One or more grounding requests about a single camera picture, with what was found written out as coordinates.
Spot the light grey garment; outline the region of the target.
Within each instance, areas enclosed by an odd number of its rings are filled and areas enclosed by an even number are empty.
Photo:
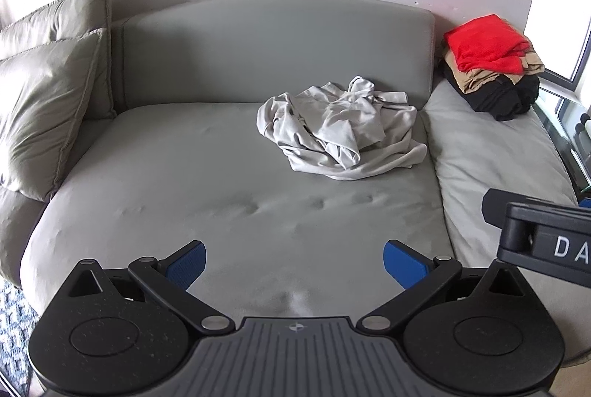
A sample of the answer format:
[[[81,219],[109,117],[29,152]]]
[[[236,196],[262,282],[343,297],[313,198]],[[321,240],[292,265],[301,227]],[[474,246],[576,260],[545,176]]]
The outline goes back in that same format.
[[[361,76],[273,96],[256,127],[296,172],[357,181],[421,164],[427,146],[413,137],[417,109],[404,92],[383,92]]]

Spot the glass side table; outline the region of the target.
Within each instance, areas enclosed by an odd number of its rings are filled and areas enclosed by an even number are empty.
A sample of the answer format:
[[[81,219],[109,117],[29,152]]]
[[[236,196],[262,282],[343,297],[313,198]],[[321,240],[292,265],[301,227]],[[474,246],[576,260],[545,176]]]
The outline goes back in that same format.
[[[577,199],[590,197],[589,115],[578,102],[542,91],[534,110],[564,163]]]

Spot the black folded garment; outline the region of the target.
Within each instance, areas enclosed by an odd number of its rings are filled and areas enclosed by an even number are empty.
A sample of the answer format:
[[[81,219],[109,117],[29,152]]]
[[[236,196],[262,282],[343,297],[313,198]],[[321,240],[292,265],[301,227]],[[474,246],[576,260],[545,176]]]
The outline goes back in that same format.
[[[473,111],[487,113],[498,122],[513,120],[527,114],[539,96],[539,78],[524,76],[513,84],[505,75],[485,83],[473,93],[463,93],[448,67],[443,67],[443,75]]]

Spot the blue white patterned rug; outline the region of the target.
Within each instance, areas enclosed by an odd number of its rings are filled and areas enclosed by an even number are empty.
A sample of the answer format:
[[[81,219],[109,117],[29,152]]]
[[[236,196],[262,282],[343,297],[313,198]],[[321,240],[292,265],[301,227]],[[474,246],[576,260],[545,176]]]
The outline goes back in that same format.
[[[38,315],[20,289],[1,279],[1,380],[15,396],[27,396],[32,378],[28,341]]]

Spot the tan folded garment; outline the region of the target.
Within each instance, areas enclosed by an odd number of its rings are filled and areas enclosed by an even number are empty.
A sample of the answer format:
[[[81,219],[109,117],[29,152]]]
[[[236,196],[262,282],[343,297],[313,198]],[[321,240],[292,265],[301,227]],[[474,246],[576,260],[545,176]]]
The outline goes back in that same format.
[[[545,71],[543,62],[535,52],[527,52],[523,57],[519,57],[519,60],[525,65],[523,74],[505,74],[505,77],[513,85],[519,83],[523,77],[537,76]],[[472,69],[470,72],[461,72],[450,48],[444,53],[444,61],[452,71],[452,82],[456,83],[460,91],[464,94],[474,93],[480,90],[485,84],[491,83],[502,76],[500,72],[488,71],[487,69]]]

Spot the grey sofa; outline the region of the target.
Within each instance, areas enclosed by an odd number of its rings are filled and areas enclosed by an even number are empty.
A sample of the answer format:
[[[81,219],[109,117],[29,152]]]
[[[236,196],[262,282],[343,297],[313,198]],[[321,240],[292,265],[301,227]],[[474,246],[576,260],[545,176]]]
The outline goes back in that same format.
[[[191,292],[232,318],[358,319],[400,291],[388,240],[457,258],[421,117],[435,42],[433,14],[377,0],[203,0],[114,24],[118,114],[81,129],[21,259],[27,302],[44,311],[81,259],[121,268],[200,240]],[[356,76],[408,95],[425,160],[353,182],[294,171],[257,110]]]

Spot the red folded garment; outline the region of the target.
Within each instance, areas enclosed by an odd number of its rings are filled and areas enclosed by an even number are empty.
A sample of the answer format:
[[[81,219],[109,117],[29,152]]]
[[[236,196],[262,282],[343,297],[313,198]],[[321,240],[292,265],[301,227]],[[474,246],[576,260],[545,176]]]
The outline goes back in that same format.
[[[444,35],[458,69],[522,75],[523,59],[531,44],[519,31],[495,14],[474,18]]]

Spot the front olive cushion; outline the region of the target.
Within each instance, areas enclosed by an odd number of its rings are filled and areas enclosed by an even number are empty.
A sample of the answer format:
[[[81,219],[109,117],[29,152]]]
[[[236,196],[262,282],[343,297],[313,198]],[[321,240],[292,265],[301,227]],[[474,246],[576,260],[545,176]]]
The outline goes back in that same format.
[[[65,38],[1,62],[1,186],[47,202],[88,108],[105,31]]]

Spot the olive cushion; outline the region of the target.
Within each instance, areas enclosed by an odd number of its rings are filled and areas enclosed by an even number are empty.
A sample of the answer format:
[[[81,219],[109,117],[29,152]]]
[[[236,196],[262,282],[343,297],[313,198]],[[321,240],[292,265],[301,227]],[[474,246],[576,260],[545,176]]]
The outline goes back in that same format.
[[[103,30],[96,77],[85,117],[115,116],[111,86],[111,0],[55,0],[1,31],[1,58],[13,57],[38,45],[78,38]]]
[[[65,38],[1,62],[1,186],[47,202],[88,108],[105,31]]]

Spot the rear olive cushion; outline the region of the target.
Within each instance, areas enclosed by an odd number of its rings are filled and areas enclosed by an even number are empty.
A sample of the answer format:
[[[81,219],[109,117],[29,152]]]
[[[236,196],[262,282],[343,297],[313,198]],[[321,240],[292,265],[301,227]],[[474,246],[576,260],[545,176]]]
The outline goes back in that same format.
[[[111,0],[55,0],[1,31],[1,58],[13,57],[38,45],[78,38],[103,30],[96,77],[85,117],[115,116],[111,86]]]

